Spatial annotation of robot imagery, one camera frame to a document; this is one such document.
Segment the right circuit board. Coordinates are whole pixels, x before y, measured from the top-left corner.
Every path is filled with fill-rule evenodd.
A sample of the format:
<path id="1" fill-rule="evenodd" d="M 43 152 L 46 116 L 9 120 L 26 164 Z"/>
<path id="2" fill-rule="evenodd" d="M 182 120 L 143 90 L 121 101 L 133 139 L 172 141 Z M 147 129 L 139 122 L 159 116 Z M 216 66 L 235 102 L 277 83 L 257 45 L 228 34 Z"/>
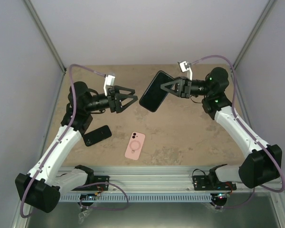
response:
<path id="1" fill-rule="evenodd" d="M 213 199 L 214 200 L 222 200 L 222 199 L 226 199 L 230 196 L 230 193 L 216 193 L 213 195 Z"/>

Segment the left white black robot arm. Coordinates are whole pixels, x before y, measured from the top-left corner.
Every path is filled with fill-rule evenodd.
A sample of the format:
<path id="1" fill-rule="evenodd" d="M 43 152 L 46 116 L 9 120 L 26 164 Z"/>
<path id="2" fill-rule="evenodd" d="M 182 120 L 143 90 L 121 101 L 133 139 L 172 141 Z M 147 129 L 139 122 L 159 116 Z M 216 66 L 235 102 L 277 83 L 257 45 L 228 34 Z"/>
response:
<path id="1" fill-rule="evenodd" d="M 106 109 L 118 114 L 138 99 L 134 89 L 115 85 L 106 86 L 105 90 L 99 94 L 82 81 L 71 83 L 69 103 L 55 139 L 37 164 L 27 174 L 20 173 L 15 179 L 21 209 L 28 204 L 50 213 L 60 197 L 72 190 L 101 190 L 108 186 L 107 176 L 97 179 L 94 170 L 84 165 L 75 166 L 67 174 L 57 174 L 73 147 L 83 138 L 93 114 L 101 114 Z"/>

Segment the pink phone case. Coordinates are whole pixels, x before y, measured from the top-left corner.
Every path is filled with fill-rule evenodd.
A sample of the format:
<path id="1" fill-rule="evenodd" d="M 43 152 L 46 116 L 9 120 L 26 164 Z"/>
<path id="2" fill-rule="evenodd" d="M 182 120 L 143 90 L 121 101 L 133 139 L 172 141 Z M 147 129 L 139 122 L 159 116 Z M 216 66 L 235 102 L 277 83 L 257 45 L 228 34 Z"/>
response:
<path id="1" fill-rule="evenodd" d="M 124 154 L 125 158 L 137 161 L 140 157 L 144 141 L 145 134 L 133 132 Z"/>

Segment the left corner aluminium post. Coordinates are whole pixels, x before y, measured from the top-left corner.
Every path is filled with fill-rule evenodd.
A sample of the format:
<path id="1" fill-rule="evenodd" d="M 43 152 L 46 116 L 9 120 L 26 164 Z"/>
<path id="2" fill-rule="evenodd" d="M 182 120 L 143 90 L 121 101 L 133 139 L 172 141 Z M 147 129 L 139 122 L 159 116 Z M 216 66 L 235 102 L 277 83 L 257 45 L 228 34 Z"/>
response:
<path id="1" fill-rule="evenodd" d="M 59 68 L 61 69 L 61 71 L 63 73 L 66 72 L 66 67 L 63 64 L 63 61 L 61 59 L 61 57 L 59 56 L 57 49 L 55 48 L 44 24 L 42 23 L 32 1 L 30 0 L 23 0 L 23 3 L 25 5 L 25 7 L 27 8 L 29 14 L 31 15 L 35 25 L 37 26 L 37 29 L 39 30 L 43 40 L 45 41 L 47 47 L 49 48 L 53 58 L 55 59 L 56 63 L 58 64 Z"/>

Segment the right corner aluminium post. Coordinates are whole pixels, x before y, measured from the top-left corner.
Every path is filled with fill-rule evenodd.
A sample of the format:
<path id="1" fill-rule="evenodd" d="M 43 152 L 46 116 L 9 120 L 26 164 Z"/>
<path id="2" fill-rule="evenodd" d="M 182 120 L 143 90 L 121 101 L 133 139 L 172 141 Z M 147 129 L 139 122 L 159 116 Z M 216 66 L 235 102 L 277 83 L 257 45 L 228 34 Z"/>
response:
<path id="1" fill-rule="evenodd" d="M 262 28 L 264 22 L 266 21 L 267 17 L 269 16 L 270 12 L 272 11 L 273 7 L 275 6 L 277 0 L 268 0 L 264 9 L 262 10 L 260 16 L 258 17 L 255 25 L 253 26 L 251 32 L 249 33 L 242 49 L 240 50 L 233 67 L 236 69 L 243 59 L 244 55 L 252 45 L 254 39 L 256 38 L 257 34 L 259 33 L 260 29 Z"/>

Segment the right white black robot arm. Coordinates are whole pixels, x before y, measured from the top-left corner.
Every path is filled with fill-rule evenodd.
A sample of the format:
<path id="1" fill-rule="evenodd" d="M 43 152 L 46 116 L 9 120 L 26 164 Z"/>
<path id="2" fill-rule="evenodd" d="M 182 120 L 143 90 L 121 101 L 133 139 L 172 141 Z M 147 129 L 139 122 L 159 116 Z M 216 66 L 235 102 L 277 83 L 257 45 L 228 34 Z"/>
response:
<path id="1" fill-rule="evenodd" d="M 209 186 L 221 189 L 226 182 L 241 182 L 252 189 L 281 177 L 282 150 L 261 139 L 243 121 L 225 95 L 229 85 L 228 72 L 216 67 L 204 80 L 177 77 L 161 85 L 161 89 L 180 98 L 203 96 L 202 107 L 211 119 L 221 125 L 243 153 L 240 165 L 219 165 L 209 173 Z"/>

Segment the clear plastic bag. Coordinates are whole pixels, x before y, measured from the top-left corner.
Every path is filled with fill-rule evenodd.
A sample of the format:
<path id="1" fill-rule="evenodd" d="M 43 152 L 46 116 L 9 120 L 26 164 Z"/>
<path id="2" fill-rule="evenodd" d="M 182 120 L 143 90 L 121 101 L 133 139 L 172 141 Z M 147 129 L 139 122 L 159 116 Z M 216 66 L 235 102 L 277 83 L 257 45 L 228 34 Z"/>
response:
<path id="1" fill-rule="evenodd" d="M 82 224 L 92 211 L 92 209 L 81 209 L 81 212 L 78 214 L 78 223 Z"/>

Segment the left circuit board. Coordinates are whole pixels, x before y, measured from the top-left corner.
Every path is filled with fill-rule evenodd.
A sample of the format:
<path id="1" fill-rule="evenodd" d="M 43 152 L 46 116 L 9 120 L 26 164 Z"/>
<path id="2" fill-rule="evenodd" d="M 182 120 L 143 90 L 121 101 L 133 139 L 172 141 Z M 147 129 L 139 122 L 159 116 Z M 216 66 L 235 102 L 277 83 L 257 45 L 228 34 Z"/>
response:
<path id="1" fill-rule="evenodd" d="M 101 193 L 95 192 L 95 193 L 81 194 L 79 199 L 83 201 L 95 201 L 95 200 L 99 200 L 100 197 L 101 197 Z"/>

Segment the aluminium rail frame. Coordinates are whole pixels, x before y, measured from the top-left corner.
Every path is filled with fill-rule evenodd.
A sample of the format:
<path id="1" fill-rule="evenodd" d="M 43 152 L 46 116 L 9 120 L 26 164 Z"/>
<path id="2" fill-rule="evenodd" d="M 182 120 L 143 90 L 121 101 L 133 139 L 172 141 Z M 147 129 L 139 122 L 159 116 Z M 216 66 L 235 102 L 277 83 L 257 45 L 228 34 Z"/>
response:
<path id="1" fill-rule="evenodd" d="M 62 194 L 71 191 L 177 192 L 194 191 L 190 167 L 61 168 L 51 184 Z"/>

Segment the black phone on table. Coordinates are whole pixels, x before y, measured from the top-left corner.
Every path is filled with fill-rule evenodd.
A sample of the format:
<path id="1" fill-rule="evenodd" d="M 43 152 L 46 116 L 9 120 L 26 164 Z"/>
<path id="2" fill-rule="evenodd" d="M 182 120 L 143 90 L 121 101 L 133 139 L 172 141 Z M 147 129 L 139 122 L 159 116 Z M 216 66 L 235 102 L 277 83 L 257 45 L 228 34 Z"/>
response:
<path id="1" fill-rule="evenodd" d="M 85 146 L 89 147 L 95 145 L 112 136 L 112 132 L 108 125 L 99 127 L 83 136 Z"/>

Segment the black phone with blue edge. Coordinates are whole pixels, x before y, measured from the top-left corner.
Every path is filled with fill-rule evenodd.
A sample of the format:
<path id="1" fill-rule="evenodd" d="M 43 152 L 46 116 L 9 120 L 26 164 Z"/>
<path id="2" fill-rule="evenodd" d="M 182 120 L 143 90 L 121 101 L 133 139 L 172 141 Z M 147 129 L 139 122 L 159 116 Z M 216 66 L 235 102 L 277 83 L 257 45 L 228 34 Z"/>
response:
<path id="1" fill-rule="evenodd" d="M 139 105 L 150 112 L 156 112 L 168 92 L 161 85 L 173 81 L 174 78 L 164 71 L 158 71 L 139 100 Z"/>

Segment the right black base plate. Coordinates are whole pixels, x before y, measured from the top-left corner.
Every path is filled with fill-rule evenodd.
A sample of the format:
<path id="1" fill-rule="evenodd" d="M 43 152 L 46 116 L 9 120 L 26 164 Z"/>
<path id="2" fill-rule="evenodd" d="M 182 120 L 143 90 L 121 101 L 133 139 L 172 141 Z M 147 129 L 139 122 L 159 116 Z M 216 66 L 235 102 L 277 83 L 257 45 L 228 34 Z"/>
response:
<path id="1" fill-rule="evenodd" d="M 212 185 L 208 178 L 202 175 L 194 175 L 192 177 L 193 187 L 195 191 L 203 190 L 231 190 L 230 186 L 225 183 Z"/>

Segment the corner aluminium post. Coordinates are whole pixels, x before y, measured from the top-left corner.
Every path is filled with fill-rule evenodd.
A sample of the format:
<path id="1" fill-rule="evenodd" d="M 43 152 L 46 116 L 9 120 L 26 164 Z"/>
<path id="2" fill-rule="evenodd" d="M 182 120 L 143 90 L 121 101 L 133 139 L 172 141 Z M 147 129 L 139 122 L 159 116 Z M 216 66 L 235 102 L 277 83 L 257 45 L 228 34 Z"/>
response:
<path id="1" fill-rule="evenodd" d="M 57 49 L 55 48 L 44 24 L 42 23 L 32 1 L 30 0 L 23 0 L 23 3 L 25 5 L 25 7 L 27 8 L 29 14 L 31 15 L 35 25 L 37 26 L 37 29 L 39 30 L 43 40 L 45 41 L 47 47 L 49 48 L 53 58 L 55 59 L 56 63 L 58 64 L 59 68 L 61 69 L 61 71 L 63 73 L 66 72 L 66 67 L 63 64 L 63 61 L 61 59 L 61 57 L 59 56 Z"/>
<path id="2" fill-rule="evenodd" d="M 264 9 L 262 10 L 260 16 L 258 17 L 255 25 L 253 26 L 251 32 L 249 33 L 242 49 L 240 50 L 233 67 L 236 69 L 243 59 L 244 55 L 252 45 L 254 39 L 256 38 L 257 34 L 259 33 L 260 29 L 262 28 L 264 22 L 266 21 L 267 17 L 269 16 L 270 12 L 272 11 L 273 7 L 275 6 L 277 0 L 268 0 Z"/>

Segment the circuit board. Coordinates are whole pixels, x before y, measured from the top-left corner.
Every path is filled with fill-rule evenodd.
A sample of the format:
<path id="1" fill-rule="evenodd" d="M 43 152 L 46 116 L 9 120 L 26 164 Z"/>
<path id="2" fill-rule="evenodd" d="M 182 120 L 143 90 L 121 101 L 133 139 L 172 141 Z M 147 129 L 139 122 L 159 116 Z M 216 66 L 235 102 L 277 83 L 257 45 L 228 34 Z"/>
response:
<path id="1" fill-rule="evenodd" d="M 222 200 L 222 199 L 226 199 L 230 196 L 230 193 L 216 193 L 213 195 L 213 199 L 214 200 Z"/>
<path id="2" fill-rule="evenodd" d="M 95 192 L 95 193 L 81 194 L 79 199 L 83 201 L 95 201 L 95 200 L 99 200 L 100 197 L 101 197 L 101 193 Z"/>

